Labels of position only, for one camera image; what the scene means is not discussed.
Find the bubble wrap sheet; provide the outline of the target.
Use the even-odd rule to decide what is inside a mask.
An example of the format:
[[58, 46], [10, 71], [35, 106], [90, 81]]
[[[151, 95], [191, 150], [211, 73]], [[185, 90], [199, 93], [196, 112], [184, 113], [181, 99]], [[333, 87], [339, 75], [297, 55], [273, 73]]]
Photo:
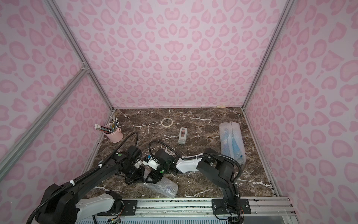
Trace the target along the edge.
[[233, 130], [230, 122], [224, 122], [219, 125], [221, 153], [234, 158], [233, 148]]
[[144, 183], [146, 188], [161, 194], [167, 198], [175, 198], [178, 193], [179, 186], [166, 177], [163, 177], [158, 183]]
[[236, 122], [230, 122], [232, 128], [232, 158], [243, 166], [246, 163], [245, 146], [241, 134], [240, 124]]

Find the white tape dispenser pink roll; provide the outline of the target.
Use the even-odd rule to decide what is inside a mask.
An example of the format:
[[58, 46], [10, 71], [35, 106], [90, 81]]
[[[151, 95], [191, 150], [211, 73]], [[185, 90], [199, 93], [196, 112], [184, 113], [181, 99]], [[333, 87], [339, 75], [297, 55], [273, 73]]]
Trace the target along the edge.
[[179, 138], [178, 138], [178, 144], [185, 145], [186, 139], [187, 139], [187, 132], [188, 132], [188, 129], [186, 127], [182, 127], [180, 129], [180, 134], [179, 134]]

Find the blue glass bottle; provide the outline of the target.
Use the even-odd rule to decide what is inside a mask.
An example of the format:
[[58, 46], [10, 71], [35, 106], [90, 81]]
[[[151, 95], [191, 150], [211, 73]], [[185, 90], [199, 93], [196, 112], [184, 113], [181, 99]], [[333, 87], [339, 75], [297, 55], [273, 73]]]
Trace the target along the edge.
[[230, 144], [231, 137], [229, 132], [225, 132], [223, 136], [221, 136], [221, 150], [225, 155], [230, 155]]

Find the blue bottle with label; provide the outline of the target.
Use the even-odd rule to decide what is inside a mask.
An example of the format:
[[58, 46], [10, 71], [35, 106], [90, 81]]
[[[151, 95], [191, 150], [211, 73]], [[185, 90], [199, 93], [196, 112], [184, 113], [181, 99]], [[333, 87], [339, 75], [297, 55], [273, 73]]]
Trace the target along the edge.
[[244, 144], [241, 136], [234, 135], [233, 152], [234, 152], [235, 159], [237, 160], [244, 156]]

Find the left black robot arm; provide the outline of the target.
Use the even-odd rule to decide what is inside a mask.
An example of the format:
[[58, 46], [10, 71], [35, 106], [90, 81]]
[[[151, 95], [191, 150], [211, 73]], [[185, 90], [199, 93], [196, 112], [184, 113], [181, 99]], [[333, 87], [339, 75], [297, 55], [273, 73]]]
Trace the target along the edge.
[[35, 220], [39, 224], [74, 224], [80, 212], [76, 204], [113, 175], [124, 174], [126, 184], [144, 183], [144, 168], [135, 166], [142, 156], [137, 147], [138, 139], [138, 132], [131, 133], [96, 167], [61, 186], [49, 186], [26, 223], [31, 224]]

